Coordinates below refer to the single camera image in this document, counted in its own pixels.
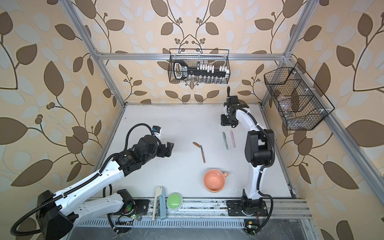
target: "white table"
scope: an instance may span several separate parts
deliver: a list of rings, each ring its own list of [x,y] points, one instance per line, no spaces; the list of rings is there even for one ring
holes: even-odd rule
[[[251,104],[250,110],[256,121],[265,126],[259,106]],[[141,169],[114,182],[113,192],[127,189],[133,197],[153,197],[156,187],[162,186],[167,197],[173,192],[183,197],[241,197],[250,167],[244,156],[247,132],[240,124],[233,129],[221,126],[221,114],[222,104],[128,105],[107,156],[123,150],[127,132],[137,123],[160,126],[161,142],[173,142],[175,146],[171,157],[155,157]],[[234,133],[236,148],[230,130]],[[223,131],[229,150],[225,148]],[[149,131],[144,126],[134,129],[128,148],[147,134]],[[206,163],[203,163],[200,149],[192,142],[202,145]],[[218,193],[208,191],[203,184],[205,172],[212,168],[229,173],[224,189]],[[291,197],[277,156],[274,165],[265,173],[261,191],[272,197]]]

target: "table surface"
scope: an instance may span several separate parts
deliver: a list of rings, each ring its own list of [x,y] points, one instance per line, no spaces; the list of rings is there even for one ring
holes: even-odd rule
[[[265,126],[259,105],[249,106],[256,121]],[[156,187],[162,186],[167,197],[173,192],[183,197],[241,197],[250,167],[244,156],[247,132],[240,124],[236,128],[221,126],[221,114],[221,104],[127,105],[106,156],[123,150],[127,132],[138,123],[160,126],[161,142],[173,142],[175,146],[170,157],[155,157],[141,169],[114,182],[113,192],[127,189],[133,197],[153,197]],[[229,150],[225,148],[222,132],[227,136]],[[134,129],[128,148],[147,134],[149,131],[144,126]],[[203,147],[206,163],[203,163],[200,148],[193,142]],[[229,173],[220,192],[210,192],[204,186],[203,176],[209,169]],[[272,197],[291,197],[277,156],[273,166],[265,171],[261,191]]]

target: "black wire basket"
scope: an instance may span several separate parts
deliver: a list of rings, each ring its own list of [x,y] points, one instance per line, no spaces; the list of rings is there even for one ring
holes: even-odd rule
[[[300,76],[303,68],[282,67],[264,74],[265,85],[276,105],[287,130],[313,130],[333,110],[331,101],[321,91],[312,77],[309,87]],[[325,97],[329,106],[324,106],[316,97]]]
[[[228,54],[229,50],[225,49],[171,48],[169,82],[228,84],[231,75]]]

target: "wire mesh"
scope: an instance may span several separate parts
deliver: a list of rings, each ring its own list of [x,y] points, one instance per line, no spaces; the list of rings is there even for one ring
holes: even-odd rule
[[[296,65],[268,72],[264,80],[287,130],[313,130],[334,109],[321,104],[313,93],[319,88],[308,87]]]
[[[224,49],[169,50],[168,77],[170,83],[228,84],[230,68],[229,50]]]

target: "green button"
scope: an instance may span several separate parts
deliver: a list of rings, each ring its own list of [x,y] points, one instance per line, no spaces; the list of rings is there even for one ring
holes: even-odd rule
[[[170,209],[177,209],[181,204],[181,196],[177,193],[171,194],[167,199],[167,205]]]

